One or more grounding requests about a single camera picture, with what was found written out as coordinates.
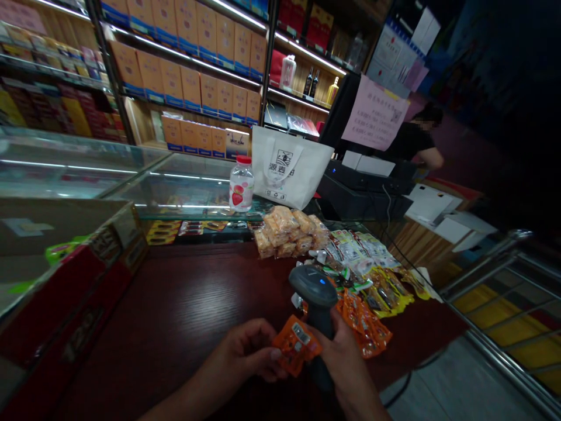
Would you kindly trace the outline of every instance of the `person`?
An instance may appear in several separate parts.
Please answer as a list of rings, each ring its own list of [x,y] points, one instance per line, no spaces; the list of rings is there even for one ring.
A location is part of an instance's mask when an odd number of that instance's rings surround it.
[[[309,326],[323,350],[335,394],[348,421],[391,421],[366,369],[352,330],[335,310],[329,340]],[[194,376],[139,421],[199,421],[224,405],[249,377],[274,383],[288,374],[278,364],[281,350],[271,347],[275,329],[265,319],[232,328]]]
[[[411,161],[415,155],[421,159],[420,168],[437,170],[444,158],[434,145],[430,131],[442,123],[444,113],[429,102],[408,123],[403,123],[396,138],[384,152],[384,156]]]

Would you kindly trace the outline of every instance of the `barcode scanner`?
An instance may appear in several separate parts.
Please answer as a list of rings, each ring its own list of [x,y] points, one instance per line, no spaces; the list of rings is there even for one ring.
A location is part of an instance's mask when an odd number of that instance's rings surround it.
[[[337,291],[327,276],[310,265],[295,267],[288,278],[296,293],[308,303],[308,324],[332,340],[334,337],[331,308],[337,304]],[[323,392],[333,390],[333,380],[321,357],[316,357],[310,364],[311,376]]]

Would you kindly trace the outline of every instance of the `black shirt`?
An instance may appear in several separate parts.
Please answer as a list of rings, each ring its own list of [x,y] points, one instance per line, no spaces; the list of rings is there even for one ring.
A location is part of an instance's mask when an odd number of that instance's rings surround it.
[[[431,135],[415,123],[403,123],[384,156],[411,161],[419,151],[434,147]]]

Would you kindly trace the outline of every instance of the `cashier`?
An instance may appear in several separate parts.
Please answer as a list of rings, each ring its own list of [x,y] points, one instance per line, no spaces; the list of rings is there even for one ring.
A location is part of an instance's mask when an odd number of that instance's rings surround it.
[[[425,105],[408,123],[403,123],[397,132],[396,138],[384,156],[393,159],[411,161],[419,156],[420,168],[437,170],[444,164],[444,158],[434,145],[431,130],[442,123],[444,113],[432,102]]]

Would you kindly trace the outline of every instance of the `glass countertop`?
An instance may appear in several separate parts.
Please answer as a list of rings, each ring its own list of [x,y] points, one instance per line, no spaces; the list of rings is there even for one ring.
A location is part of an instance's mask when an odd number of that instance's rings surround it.
[[[234,162],[174,154],[136,180],[127,182],[109,199],[133,201],[146,220],[261,220],[275,203],[254,196],[247,213],[228,205],[230,171]]]
[[[8,133],[0,134],[0,196],[101,198],[171,155],[38,130]]]

